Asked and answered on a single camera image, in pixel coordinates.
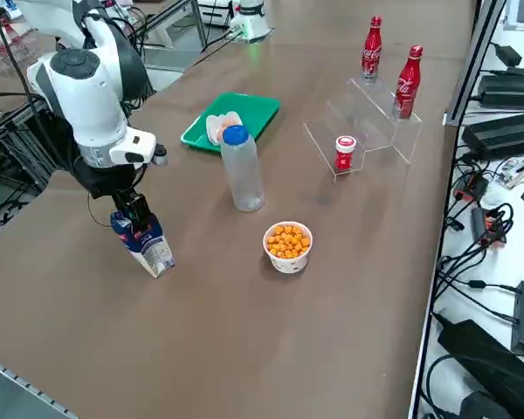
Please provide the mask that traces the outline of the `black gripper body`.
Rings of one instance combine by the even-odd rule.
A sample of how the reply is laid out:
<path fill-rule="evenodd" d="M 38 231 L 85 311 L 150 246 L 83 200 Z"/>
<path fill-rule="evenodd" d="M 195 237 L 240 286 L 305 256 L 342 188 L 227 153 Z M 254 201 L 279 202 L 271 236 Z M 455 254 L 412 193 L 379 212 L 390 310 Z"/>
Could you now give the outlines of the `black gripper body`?
<path fill-rule="evenodd" d="M 121 191 L 134 188 L 145 175 L 145 164 L 136 168 L 133 164 L 111 168 L 93 168 L 81 157 L 74 160 L 72 174 L 93 199 L 114 196 Z"/>

